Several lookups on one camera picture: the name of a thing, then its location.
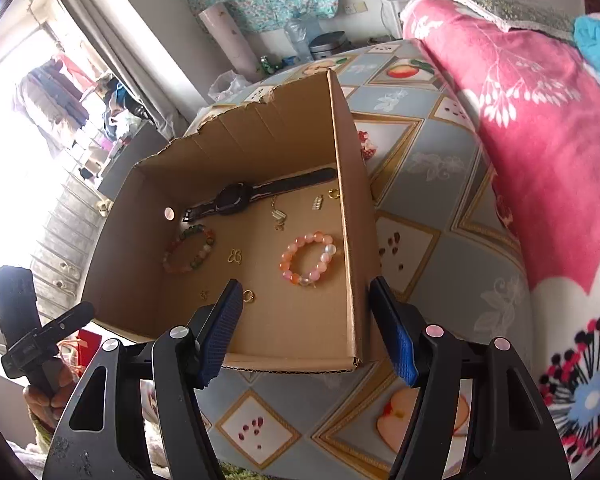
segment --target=green can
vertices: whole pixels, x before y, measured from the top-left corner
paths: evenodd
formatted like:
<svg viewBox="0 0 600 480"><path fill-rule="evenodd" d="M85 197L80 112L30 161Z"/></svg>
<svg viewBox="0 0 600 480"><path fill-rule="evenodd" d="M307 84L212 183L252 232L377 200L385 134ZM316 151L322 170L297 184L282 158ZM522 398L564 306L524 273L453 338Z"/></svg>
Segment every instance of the green can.
<svg viewBox="0 0 600 480"><path fill-rule="evenodd" d="M265 73L272 75L276 73L276 70L273 68L271 63L269 62L269 58L267 56L262 56L260 58L260 64L262 65L262 69Z"/></svg>

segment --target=silver screw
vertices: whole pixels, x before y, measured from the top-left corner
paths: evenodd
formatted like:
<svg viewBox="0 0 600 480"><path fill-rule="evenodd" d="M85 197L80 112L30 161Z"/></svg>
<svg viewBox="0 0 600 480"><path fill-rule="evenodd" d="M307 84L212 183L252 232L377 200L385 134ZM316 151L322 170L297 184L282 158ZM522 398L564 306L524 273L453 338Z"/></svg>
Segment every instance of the silver screw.
<svg viewBox="0 0 600 480"><path fill-rule="evenodd" d="M174 339L182 339L189 333L189 329L186 326L175 326L169 332L169 335Z"/></svg>
<svg viewBox="0 0 600 480"><path fill-rule="evenodd" d="M119 342L117 339L107 339L104 343L102 343L102 349L105 352L111 352L112 350L118 348L118 344Z"/></svg>
<svg viewBox="0 0 600 480"><path fill-rule="evenodd" d="M431 336L431 337L442 337L445 333L445 331L442 329L441 326L438 325L429 325L426 327L425 332L427 333L427 335Z"/></svg>
<svg viewBox="0 0 600 480"><path fill-rule="evenodd" d="M497 337L496 340L493 342L493 345L498 350L503 350L503 351L507 351L507 350L509 350L509 348L511 348L511 343L509 341L507 341L506 339L504 339L503 337Z"/></svg>

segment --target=hand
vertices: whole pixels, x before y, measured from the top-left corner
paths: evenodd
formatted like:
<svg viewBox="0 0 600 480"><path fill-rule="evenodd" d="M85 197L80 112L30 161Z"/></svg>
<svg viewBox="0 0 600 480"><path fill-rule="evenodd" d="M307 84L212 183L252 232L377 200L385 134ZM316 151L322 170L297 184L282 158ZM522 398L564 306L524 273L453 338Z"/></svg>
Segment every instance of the hand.
<svg viewBox="0 0 600 480"><path fill-rule="evenodd" d="M60 369L58 384L60 389L51 400L35 386L29 385L22 392L31 412L50 430L54 430L58 425L58 420L75 389L74 376L66 365Z"/></svg>

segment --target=cardboard box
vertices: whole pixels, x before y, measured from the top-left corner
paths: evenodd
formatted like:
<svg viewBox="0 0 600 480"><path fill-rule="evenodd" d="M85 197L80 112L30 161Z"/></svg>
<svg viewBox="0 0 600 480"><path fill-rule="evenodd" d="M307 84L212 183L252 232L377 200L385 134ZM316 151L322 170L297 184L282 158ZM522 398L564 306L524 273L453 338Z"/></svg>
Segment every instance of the cardboard box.
<svg viewBox="0 0 600 480"><path fill-rule="evenodd" d="M357 130L333 72L279 86L264 100L225 112L133 168L100 234L82 297L96 306L102 326L142 341L186 323L236 278L256 298L244 304L225 366L352 370L369 357L366 293L380 274ZM276 207L287 215L284 230L275 230L270 198L238 214L205 217L201 223L216 232L211 254L191 272L164 272L165 248L188 226L179 221L187 207L235 182L259 184L325 166L337 168L337 181L277 197ZM335 187L340 198L332 200L328 190ZM316 211L318 194L324 201ZM165 217L168 207L173 221ZM331 234L338 249L329 269L315 288L286 282L281 254L296 237L317 230ZM170 263L190 262L203 243L202 235L188 238ZM229 263L238 249L242 263ZM321 244L305 246L293 268L308 270L321 251Z"/></svg>

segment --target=beaded bracelet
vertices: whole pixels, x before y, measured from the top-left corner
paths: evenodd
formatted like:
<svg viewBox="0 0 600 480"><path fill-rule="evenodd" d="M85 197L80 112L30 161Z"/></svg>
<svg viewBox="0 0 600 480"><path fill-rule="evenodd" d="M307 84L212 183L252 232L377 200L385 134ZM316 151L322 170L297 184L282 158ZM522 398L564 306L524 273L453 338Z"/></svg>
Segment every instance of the beaded bracelet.
<svg viewBox="0 0 600 480"><path fill-rule="evenodd" d="M308 273L296 274L291 272L291 260L294 257L294 254L298 252L298 249L305 244L310 244L311 242L318 242L324 244L324 252L320 255L320 261L318 264ZM313 285L320 279L320 275L327 270L328 263L333 258L333 255L336 253L336 246L333 245L333 238L329 235L323 234L320 231L316 231L313 234L307 234L305 236L301 236L296 238L289 247L286 248L286 251L282 253L282 261L280 262L280 270L282 270L282 277L285 280L289 280L294 285Z"/></svg>
<svg viewBox="0 0 600 480"><path fill-rule="evenodd" d="M185 265L185 266L179 267L177 269L175 269L174 267L171 267L169 265L168 259L169 259L169 256L173 253L173 251L175 251L176 248L178 248L180 246L180 244L183 243L183 241L186 240L187 238L189 238L191 235L194 235L194 234L200 233L200 232L204 233L204 235L206 237L206 244L204 244L202 246L202 249L200 249L200 252L195 256L195 258L193 258L193 261L189 265ZM164 270L166 272L168 272L170 274L174 274L176 272L187 272L189 270L197 269L200 265L202 265L202 262L206 259L208 254L211 252L212 245L214 243L216 243L216 234L211 229L203 226L202 224L192 225L191 227L184 229L184 231L180 233L180 236L178 237L178 239L171 242L171 245L169 245L169 248L167 248L167 250L164 251L164 256L162 258L162 267L164 268Z"/></svg>

